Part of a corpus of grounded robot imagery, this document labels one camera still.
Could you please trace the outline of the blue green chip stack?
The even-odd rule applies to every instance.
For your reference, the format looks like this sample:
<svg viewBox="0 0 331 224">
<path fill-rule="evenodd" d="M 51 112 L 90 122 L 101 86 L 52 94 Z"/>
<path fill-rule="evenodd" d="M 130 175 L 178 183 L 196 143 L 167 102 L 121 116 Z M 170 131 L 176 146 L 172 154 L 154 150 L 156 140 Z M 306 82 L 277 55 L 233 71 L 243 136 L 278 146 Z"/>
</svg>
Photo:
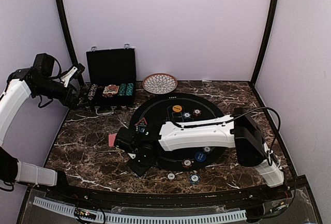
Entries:
<svg viewBox="0 0 331 224">
<path fill-rule="evenodd" d="M 201 178 L 198 174 L 191 174 L 189 176 L 190 184 L 197 185 L 200 182 Z"/>
</svg>

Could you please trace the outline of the blue small blind button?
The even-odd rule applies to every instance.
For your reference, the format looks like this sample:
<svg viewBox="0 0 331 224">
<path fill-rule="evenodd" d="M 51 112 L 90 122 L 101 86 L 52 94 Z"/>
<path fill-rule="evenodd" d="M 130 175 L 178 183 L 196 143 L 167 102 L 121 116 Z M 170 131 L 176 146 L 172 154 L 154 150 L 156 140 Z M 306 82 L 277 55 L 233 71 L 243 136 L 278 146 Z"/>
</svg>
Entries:
<svg viewBox="0 0 331 224">
<path fill-rule="evenodd" d="M 204 152 L 196 152 L 194 158 L 197 162 L 204 162 L 206 160 L 206 154 Z"/>
</svg>

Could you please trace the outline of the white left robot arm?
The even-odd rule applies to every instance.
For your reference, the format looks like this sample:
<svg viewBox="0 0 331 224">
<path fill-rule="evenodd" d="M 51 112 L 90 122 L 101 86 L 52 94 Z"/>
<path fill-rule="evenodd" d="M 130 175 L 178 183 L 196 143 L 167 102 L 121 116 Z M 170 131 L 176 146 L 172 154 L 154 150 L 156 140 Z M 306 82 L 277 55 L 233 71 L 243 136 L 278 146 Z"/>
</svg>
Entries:
<svg viewBox="0 0 331 224">
<path fill-rule="evenodd" d="M 73 197 L 73 190 L 59 181 L 59 174 L 53 169 L 42 166 L 41 156 L 33 159 L 26 155 L 27 162 L 18 159 L 27 148 L 23 142 L 41 145 L 33 138 L 45 138 L 50 144 L 50 125 L 59 123 L 60 115 L 48 121 L 46 115 L 37 111 L 59 101 L 60 113 L 64 108 L 74 109 L 79 104 L 80 90 L 72 81 L 82 74 L 82 64 L 73 65 L 57 76 L 47 77 L 41 66 L 18 69 L 9 75 L 5 90 L 1 94 L 1 181 L 5 186 L 15 183 L 51 186 L 53 193 L 62 201 Z"/>
</svg>

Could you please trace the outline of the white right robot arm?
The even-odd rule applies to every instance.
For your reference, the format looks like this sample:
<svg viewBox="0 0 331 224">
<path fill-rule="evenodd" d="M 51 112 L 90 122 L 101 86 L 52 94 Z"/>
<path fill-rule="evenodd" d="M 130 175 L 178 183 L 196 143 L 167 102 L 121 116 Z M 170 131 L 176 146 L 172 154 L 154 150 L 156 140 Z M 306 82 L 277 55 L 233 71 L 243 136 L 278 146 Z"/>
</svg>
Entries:
<svg viewBox="0 0 331 224">
<path fill-rule="evenodd" d="M 267 199 L 275 200 L 284 191 L 280 162 L 243 108 L 237 108 L 233 115 L 204 121 L 150 123 L 143 132 L 122 128 L 117 139 L 116 146 L 131 156 L 128 163 L 137 175 L 158 166 L 165 152 L 178 152 L 179 167 L 192 169 L 207 161 L 213 147 L 235 148 L 238 163 L 255 168 L 265 179 Z"/>
</svg>

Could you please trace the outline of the brown white chip stack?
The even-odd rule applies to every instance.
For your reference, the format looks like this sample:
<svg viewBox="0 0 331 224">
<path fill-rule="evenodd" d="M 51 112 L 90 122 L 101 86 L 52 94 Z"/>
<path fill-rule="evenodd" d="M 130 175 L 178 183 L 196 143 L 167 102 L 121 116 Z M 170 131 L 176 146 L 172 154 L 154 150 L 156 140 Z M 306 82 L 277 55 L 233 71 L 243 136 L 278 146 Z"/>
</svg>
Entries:
<svg viewBox="0 0 331 224">
<path fill-rule="evenodd" d="M 174 173 L 169 173 L 169 174 L 167 175 L 167 178 L 168 178 L 169 180 L 174 180 L 174 179 L 175 179 L 175 174 L 174 174 Z"/>
</svg>

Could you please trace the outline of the orange big blind button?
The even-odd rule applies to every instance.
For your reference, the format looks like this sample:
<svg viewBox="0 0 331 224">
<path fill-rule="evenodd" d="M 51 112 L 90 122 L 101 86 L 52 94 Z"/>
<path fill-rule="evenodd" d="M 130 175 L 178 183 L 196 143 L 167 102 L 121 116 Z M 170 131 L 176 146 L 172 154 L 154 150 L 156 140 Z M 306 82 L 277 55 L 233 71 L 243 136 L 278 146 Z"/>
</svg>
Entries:
<svg viewBox="0 0 331 224">
<path fill-rule="evenodd" d="M 173 110 L 174 112 L 176 112 L 176 113 L 179 113 L 179 112 L 181 112 L 181 111 L 183 110 L 183 107 L 180 106 L 180 105 L 174 105 L 174 106 L 172 107 L 172 110 Z"/>
</svg>

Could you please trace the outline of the red playing card deck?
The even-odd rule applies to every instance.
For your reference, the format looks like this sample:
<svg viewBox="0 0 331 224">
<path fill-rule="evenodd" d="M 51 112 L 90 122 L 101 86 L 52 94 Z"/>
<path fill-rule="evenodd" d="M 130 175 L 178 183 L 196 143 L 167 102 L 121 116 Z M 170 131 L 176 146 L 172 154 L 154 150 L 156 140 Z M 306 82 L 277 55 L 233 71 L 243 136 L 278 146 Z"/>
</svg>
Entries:
<svg viewBox="0 0 331 224">
<path fill-rule="evenodd" d="M 116 135 L 117 135 L 116 133 L 108 135 L 108 145 L 109 145 L 109 147 L 114 146 Z"/>
</svg>

